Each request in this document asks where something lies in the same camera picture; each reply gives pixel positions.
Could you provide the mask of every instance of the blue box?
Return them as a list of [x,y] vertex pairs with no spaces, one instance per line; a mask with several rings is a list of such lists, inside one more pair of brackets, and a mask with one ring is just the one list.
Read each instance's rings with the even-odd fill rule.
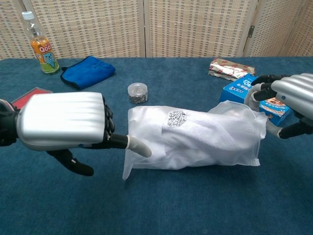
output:
[[[247,74],[225,86],[221,94],[220,102],[230,100],[243,104],[245,96],[251,88],[251,82],[256,78],[256,76]],[[260,112],[265,112],[272,123],[279,125],[290,113],[292,113],[292,109],[276,98],[271,98],[260,102]]]

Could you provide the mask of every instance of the woven screen panel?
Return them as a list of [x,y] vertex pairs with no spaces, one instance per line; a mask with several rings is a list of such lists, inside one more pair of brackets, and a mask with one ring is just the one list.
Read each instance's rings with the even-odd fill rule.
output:
[[32,0],[59,58],[140,57],[137,0]]
[[277,56],[285,45],[300,0],[267,0],[254,29],[248,56]]
[[150,0],[151,56],[235,56],[250,2]]
[[313,0],[304,10],[286,55],[313,56]]
[[0,59],[34,58],[14,0],[0,1]]

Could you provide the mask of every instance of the qr code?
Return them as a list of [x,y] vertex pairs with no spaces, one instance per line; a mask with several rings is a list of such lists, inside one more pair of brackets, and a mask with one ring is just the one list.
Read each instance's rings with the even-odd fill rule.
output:
[[181,126],[187,120],[183,111],[173,111],[168,113],[167,124],[169,126]]

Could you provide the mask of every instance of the red object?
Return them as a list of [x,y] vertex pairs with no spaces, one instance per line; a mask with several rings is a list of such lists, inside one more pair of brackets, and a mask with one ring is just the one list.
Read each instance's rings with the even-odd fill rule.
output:
[[29,99],[35,95],[35,94],[47,94],[52,93],[52,91],[48,91],[39,87],[35,87],[31,89],[29,92],[23,94],[21,97],[17,98],[12,102],[14,106],[16,106],[18,109],[21,109],[28,101]]

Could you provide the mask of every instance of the plastic bag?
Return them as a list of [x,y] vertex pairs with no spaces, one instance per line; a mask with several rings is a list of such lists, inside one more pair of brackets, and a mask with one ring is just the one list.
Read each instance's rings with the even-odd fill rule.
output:
[[151,148],[149,158],[126,150],[123,179],[132,168],[182,169],[204,165],[259,166],[267,116],[232,101],[208,113],[168,106],[138,106],[128,112],[129,135]]

